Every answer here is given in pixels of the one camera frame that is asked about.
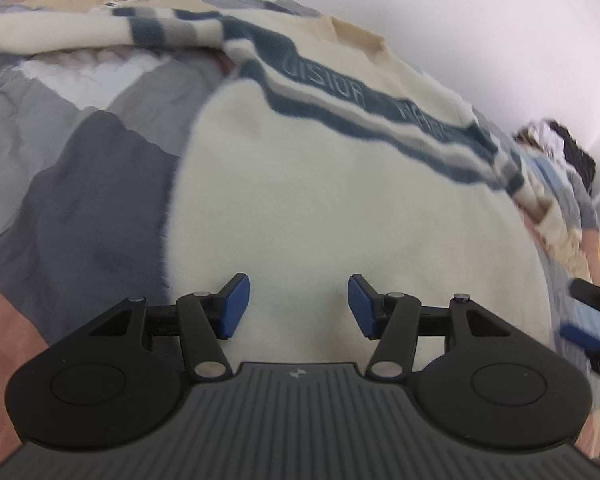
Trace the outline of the pile of clothes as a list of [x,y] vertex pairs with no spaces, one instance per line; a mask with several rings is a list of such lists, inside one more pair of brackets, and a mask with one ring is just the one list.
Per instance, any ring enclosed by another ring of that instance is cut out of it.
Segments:
[[600,286],[600,185],[594,158],[554,119],[529,122],[513,140],[550,199],[533,234],[568,275]]

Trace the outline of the cream knit sweater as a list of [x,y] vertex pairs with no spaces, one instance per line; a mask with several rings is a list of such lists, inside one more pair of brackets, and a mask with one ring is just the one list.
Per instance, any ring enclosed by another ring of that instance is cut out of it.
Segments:
[[270,11],[0,15],[0,54],[207,48],[230,74],[193,122],[153,91],[80,123],[0,235],[0,287],[47,341],[128,295],[250,276],[234,360],[362,360],[350,275],[430,304],[467,292],[554,346],[532,240],[550,199],[468,105],[331,18]]

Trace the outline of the patchwork bed quilt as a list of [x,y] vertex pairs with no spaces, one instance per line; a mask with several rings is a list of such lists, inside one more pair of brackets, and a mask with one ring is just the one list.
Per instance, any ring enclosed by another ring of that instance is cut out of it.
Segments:
[[577,366],[600,337],[585,195],[386,40],[290,0],[0,10],[0,463],[24,362],[129,296],[237,272],[230,362],[373,351],[346,283],[480,304]]

